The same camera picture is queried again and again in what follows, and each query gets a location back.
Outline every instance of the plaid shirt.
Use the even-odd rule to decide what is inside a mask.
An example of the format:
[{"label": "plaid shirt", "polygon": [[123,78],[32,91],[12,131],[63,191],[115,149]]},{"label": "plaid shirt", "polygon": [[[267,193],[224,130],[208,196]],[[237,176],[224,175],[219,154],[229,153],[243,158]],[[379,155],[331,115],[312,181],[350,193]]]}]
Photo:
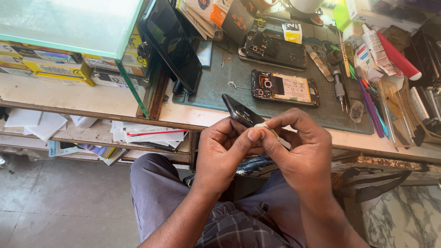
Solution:
[{"label": "plaid shirt", "polygon": [[197,248],[302,248],[283,238],[277,224],[259,205],[248,214],[225,202],[213,208]]}]

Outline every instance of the screwdriver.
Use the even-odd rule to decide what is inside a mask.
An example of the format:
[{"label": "screwdriver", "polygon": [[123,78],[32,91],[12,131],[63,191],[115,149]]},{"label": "screwdriver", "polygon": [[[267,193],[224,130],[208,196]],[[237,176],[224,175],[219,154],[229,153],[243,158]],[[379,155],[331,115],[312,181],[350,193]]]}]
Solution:
[{"label": "screwdriver", "polygon": [[340,101],[341,111],[344,112],[344,109],[343,109],[344,89],[343,89],[343,84],[340,81],[341,72],[340,72],[340,68],[338,66],[336,66],[334,68],[333,75],[335,77],[335,84],[334,84],[335,97],[337,98],[337,100]]}]

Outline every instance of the red marker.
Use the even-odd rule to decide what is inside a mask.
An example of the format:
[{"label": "red marker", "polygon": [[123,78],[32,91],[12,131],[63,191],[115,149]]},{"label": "red marker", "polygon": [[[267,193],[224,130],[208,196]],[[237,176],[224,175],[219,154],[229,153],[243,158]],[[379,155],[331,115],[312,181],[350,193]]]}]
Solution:
[{"label": "red marker", "polygon": [[410,80],[421,78],[421,72],[418,71],[380,32],[377,32],[381,44],[389,60],[392,61]]}]

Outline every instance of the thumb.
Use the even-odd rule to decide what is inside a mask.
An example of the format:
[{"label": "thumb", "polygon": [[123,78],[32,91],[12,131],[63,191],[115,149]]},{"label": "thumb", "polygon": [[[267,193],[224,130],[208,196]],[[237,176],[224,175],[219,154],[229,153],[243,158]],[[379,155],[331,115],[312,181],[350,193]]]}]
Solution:
[{"label": "thumb", "polygon": [[265,133],[265,136],[261,139],[263,149],[276,162],[276,164],[282,164],[285,161],[289,161],[291,153],[279,142],[277,137],[267,128],[259,128],[259,130]]},{"label": "thumb", "polygon": [[262,136],[262,131],[257,128],[249,128],[243,132],[225,153],[229,164],[238,165]]}]

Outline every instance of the purple tool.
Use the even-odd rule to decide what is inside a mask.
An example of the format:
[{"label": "purple tool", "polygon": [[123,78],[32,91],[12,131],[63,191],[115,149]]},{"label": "purple tool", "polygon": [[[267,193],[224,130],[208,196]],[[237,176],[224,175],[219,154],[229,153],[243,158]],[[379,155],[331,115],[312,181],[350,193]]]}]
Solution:
[{"label": "purple tool", "polygon": [[366,91],[366,88],[364,87],[361,78],[358,76],[357,70],[354,70],[354,73],[359,82],[361,91],[363,92],[364,102],[366,103],[367,111],[369,112],[369,115],[374,122],[375,130],[377,130],[378,136],[380,138],[383,138],[385,136],[385,133],[383,132],[383,129],[381,127],[380,119],[378,118],[377,111],[375,110],[374,103],[372,102],[372,98],[370,97],[370,94]]}]

